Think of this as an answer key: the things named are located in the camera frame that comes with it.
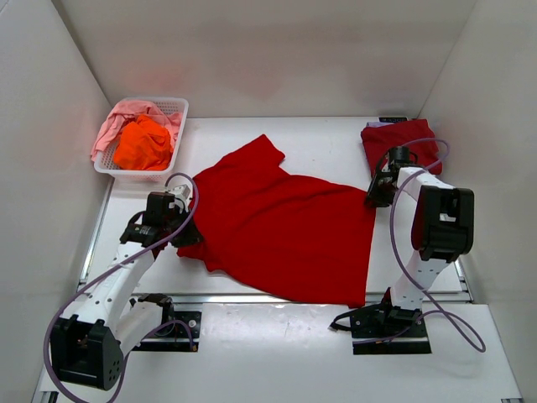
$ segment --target folded red cloth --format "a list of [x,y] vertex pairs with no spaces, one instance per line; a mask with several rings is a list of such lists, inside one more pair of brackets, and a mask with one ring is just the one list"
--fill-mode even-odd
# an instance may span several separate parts
[[[403,145],[411,140],[434,138],[435,134],[429,128],[425,119],[409,120],[382,126],[381,128],[365,128],[362,131],[363,148],[368,157],[371,176],[375,173],[375,166],[378,161],[392,147]],[[438,146],[434,141],[413,144],[409,146],[410,151],[418,155],[418,164],[427,166],[432,164],[437,158]],[[439,175],[442,172],[442,164],[438,164],[430,170],[431,174]]]
[[363,306],[375,210],[365,191],[290,175],[265,136],[202,171],[203,243],[179,256],[286,300]]

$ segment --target white wall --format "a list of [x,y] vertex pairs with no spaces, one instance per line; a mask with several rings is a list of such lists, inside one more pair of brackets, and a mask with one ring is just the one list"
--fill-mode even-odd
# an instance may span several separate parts
[[475,0],[55,0],[110,102],[415,117]]
[[479,0],[421,113],[451,142],[445,178],[476,193],[470,285],[537,401],[537,2]]
[[110,106],[52,3],[0,8],[0,401],[28,403],[102,201],[89,152]]

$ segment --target pink cloth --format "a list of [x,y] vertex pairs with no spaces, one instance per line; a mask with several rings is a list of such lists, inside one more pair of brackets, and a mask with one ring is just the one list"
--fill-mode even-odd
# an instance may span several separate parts
[[141,115],[148,115],[151,120],[168,129],[171,146],[175,147],[177,134],[183,114],[180,112],[171,115],[164,113],[154,103],[138,99],[125,99],[116,104],[108,114],[107,120],[101,126],[97,139],[91,149],[91,160],[95,161],[97,151],[104,151],[107,146],[116,139],[127,124],[136,120]]

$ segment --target orange cloth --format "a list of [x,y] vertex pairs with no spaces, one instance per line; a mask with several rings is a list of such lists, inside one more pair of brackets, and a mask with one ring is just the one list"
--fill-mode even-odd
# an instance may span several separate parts
[[123,170],[165,170],[174,152],[169,132],[147,115],[123,129],[114,164]]

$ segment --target laundry basket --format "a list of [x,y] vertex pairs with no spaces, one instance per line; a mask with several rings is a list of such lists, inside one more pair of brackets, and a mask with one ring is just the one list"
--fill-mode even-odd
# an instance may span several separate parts
[[183,136],[185,128],[186,114],[188,113],[188,102],[183,98],[172,97],[128,97],[124,99],[140,99],[154,103],[160,110],[170,115],[171,113],[182,113],[181,125],[175,142],[174,153],[171,156],[168,168],[165,170],[122,170],[114,164],[113,156],[116,152],[119,139],[111,142],[104,151],[98,151],[95,159],[95,170],[103,174],[112,175],[116,180],[120,181],[165,181],[174,169],[175,159],[179,151],[179,144]]

